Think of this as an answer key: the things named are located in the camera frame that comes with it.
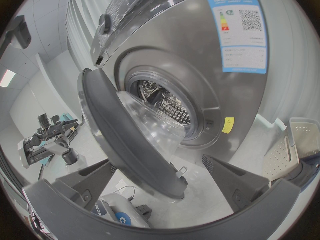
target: floor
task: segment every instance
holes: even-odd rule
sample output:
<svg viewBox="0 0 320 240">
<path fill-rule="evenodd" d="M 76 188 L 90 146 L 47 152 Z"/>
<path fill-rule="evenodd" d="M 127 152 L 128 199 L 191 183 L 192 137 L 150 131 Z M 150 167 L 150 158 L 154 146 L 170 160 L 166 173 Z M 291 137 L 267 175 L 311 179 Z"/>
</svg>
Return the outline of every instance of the floor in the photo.
<svg viewBox="0 0 320 240">
<path fill-rule="evenodd" d="M 270 124 L 257 115 L 249 133 L 230 163 L 261 175 L 263 157 L 284 129 L 285 126 L 281 121 Z M 81 127 L 70 146 L 86 157 L 88 165 L 106 158 L 86 124 Z M 152 209 L 149 221 L 154 228 L 196 226 L 216 221 L 233 213 L 218 186 L 202 165 L 200 157 L 193 157 L 187 152 L 179 153 L 172 158 L 171 162 L 178 169 L 182 166 L 188 168 L 184 175 L 188 182 L 184 200 L 175 203 L 162 201 L 146 194 L 136 186 L 132 201 L 135 206 L 146 204 Z M 65 174 L 63 159 L 55 156 L 43 170 L 42 177 L 53 182 L 57 177 Z M 278 239 L 293 224 L 312 197 L 319 180 L 320 174 L 300 194 L 289 216 L 269 239 Z M 135 184 L 117 170 L 101 195 L 117 191 L 122 186 L 135 186 Z M 126 187 L 119 193 L 128 198 L 133 195 L 133 188 Z"/>
</svg>

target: yellow warning sticker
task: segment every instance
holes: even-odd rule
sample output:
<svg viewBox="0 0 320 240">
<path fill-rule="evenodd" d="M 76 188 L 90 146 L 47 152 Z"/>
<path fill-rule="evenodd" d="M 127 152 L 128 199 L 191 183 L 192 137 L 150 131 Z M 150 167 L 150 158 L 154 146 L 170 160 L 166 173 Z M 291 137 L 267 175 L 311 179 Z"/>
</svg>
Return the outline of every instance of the yellow warning sticker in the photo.
<svg viewBox="0 0 320 240">
<path fill-rule="evenodd" d="M 235 123 L 234 117 L 226 117 L 224 119 L 224 126 L 222 132 L 225 134 L 229 134 L 232 130 L 233 124 Z"/>
</svg>

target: qr code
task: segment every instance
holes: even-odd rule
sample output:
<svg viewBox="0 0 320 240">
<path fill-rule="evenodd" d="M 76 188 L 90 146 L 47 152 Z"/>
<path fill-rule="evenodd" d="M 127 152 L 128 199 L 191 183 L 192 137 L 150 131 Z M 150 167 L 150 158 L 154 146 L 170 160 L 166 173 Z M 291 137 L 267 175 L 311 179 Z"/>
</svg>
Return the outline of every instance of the qr code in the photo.
<svg viewBox="0 0 320 240">
<path fill-rule="evenodd" d="M 262 31 L 260 15 L 257 10 L 239 10 L 243 30 Z"/>
</svg>

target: blue label sticker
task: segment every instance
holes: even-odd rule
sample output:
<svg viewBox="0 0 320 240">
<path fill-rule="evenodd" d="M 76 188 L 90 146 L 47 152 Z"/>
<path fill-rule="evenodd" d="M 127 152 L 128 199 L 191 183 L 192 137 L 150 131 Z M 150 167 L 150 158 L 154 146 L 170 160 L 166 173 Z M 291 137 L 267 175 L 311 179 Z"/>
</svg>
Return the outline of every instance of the blue label sticker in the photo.
<svg viewBox="0 0 320 240">
<path fill-rule="evenodd" d="M 222 71 L 265 74 L 267 34 L 258 0 L 208 0 L 219 36 Z"/>
<path fill-rule="evenodd" d="M 129 217 L 128 214 L 124 213 L 124 212 L 117 212 L 115 214 L 115 216 L 117 217 L 117 219 L 121 222 L 121 223 L 124 223 L 128 226 L 131 225 L 131 219 Z"/>
</svg>

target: white plastic basket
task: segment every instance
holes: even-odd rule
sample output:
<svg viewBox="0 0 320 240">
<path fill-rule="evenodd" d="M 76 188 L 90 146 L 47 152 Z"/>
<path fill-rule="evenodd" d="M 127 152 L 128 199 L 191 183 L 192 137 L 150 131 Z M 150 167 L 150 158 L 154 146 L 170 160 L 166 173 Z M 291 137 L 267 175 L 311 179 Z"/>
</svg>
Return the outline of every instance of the white plastic basket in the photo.
<svg viewBox="0 0 320 240">
<path fill-rule="evenodd" d="M 265 154 L 262 175 L 271 181 L 289 174 L 299 158 L 320 150 L 320 125 L 309 118 L 293 117 L 280 139 Z"/>
</svg>

